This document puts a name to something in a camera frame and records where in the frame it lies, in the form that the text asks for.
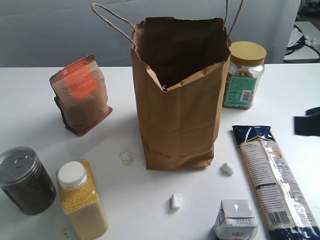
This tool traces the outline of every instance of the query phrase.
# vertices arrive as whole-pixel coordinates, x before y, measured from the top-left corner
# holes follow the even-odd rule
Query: yellow lid
[[[236,41],[231,45],[230,51],[230,61],[245,67],[263,64],[267,55],[263,46],[250,41]]]

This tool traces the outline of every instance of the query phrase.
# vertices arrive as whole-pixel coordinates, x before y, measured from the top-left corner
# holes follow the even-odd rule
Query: blue packaging
[[[320,240],[316,220],[270,126],[232,126],[271,240]]]

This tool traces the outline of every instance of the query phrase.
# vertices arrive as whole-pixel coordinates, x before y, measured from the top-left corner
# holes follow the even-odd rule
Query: orange label
[[[84,58],[62,69],[61,74],[77,101],[99,89]]]

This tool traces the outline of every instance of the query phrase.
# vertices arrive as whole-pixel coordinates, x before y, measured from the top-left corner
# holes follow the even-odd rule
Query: barcode
[[[290,223],[290,220],[288,218],[286,211],[269,212],[268,216],[272,226]]]
[[[249,90],[243,90],[242,91],[242,96],[241,96],[241,101],[242,102],[248,102],[250,99],[251,91]]]

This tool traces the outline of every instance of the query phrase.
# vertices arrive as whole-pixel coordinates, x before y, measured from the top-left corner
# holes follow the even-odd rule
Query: cable
[[[295,27],[296,29],[298,29],[298,31],[299,31],[300,33],[304,34],[297,25],[294,25],[294,27]],[[308,62],[308,63],[310,63],[310,64],[319,63],[319,62],[320,62],[320,52],[319,52],[317,49],[313,48],[312,46],[306,44],[306,40],[305,40],[304,35],[298,40],[298,42],[297,42],[295,45],[293,45],[293,46],[291,46],[291,47],[288,47],[288,48],[286,49],[286,50],[287,50],[287,53],[286,53],[285,55],[288,56],[288,55],[290,55],[290,54],[293,54],[296,50],[299,50],[299,49],[303,48],[304,46],[312,49],[312,50],[315,51],[315,53],[318,54],[318,56],[319,56],[319,58],[318,58],[317,60],[311,61],[311,62]],[[287,61],[287,60],[284,60],[284,62],[285,62],[285,63],[288,63],[288,64],[296,64],[296,62],[290,62],[290,61]]]

